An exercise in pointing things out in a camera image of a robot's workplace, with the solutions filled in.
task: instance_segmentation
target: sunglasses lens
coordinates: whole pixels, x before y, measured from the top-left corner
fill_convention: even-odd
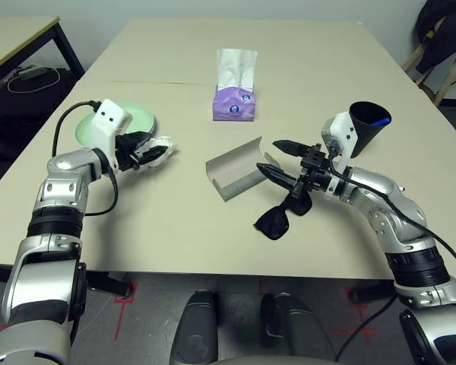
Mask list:
[[[279,206],[265,212],[254,226],[271,240],[278,240],[289,230],[289,220],[285,209]]]
[[[311,197],[306,190],[303,190],[298,198],[294,198],[289,194],[283,203],[287,209],[290,209],[290,211],[297,215],[304,215],[312,207]]]

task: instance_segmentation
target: wall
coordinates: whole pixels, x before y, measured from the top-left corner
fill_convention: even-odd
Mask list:
[[[401,64],[415,48],[413,25],[424,3],[425,0],[0,0],[0,16],[58,14],[85,68],[134,16],[361,21]],[[53,45],[44,47],[33,60],[64,65]],[[435,90],[447,70],[448,64],[440,65],[427,84]],[[446,97],[456,98],[456,85]]]

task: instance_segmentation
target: black cup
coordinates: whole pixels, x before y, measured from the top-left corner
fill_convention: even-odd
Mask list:
[[[369,101],[358,101],[351,104],[350,116],[356,135],[358,135],[351,158],[358,156],[373,137],[392,120],[390,113],[385,108]]]

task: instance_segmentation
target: gray floor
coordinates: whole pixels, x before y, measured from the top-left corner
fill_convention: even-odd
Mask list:
[[[87,311],[81,319],[72,351],[73,364],[168,364],[184,305],[200,288],[220,293],[220,359],[276,352],[258,343],[261,292],[285,291],[303,299],[320,319],[336,349],[362,318],[368,318],[384,304],[374,303],[363,308],[350,305],[346,288],[356,282],[348,280],[159,274],[131,277],[138,283],[138,290],[133,303],[124,305],[120,325],[122,304],[114,303],[106,294],[88,293]],[[0,299],[3,288],[0,283]],[[358,335],[348,347],[342,361],[381,365],[411,363],[398,322],[403,308],[396,302],[376,319],[366,329],[366,335]]]

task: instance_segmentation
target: table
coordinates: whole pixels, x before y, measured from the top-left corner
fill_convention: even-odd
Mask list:
[[[77,80],[84,69],[59,24],[59,17],[0,17],[0,80],[54,40]]]
[[[145,55],[133,47],[144,38],[157,39]],[[234,46],[259,51],[257,116],[254,122],[213,122],[215,51]],[[131,57],[111,61],[129,49]],[[205,171],[206,161],[262,136],[261,151],[295,175],[299,161],[271,142],[321,142],[325,120],[356,100],[381,104],[393,121],[351,165],[405,186],[429,226],[456,250],[456,132],[362,24],[134,19],[0,182],[0,263],[13,261],[26,232],[58,117],[73,103],[105,97],[150,108],[157,134],[172,136],[177,152],[160,170],[119,174],[117,208],[85,218],[82,258],[89,269],[391,278],[375,234],[356,210],[315,192],[313,209],[305,217],[289,214],[289,232],[270,241],[252,224],[286,192],[264,181],[224,202]],[[59,153],[79,148],[74,128],[89,111],[78,109],[65,121]],[[111,198],[108,179],[95,182],[87,210],[105,208]],[[456,262],[440,252],[456,276]]]

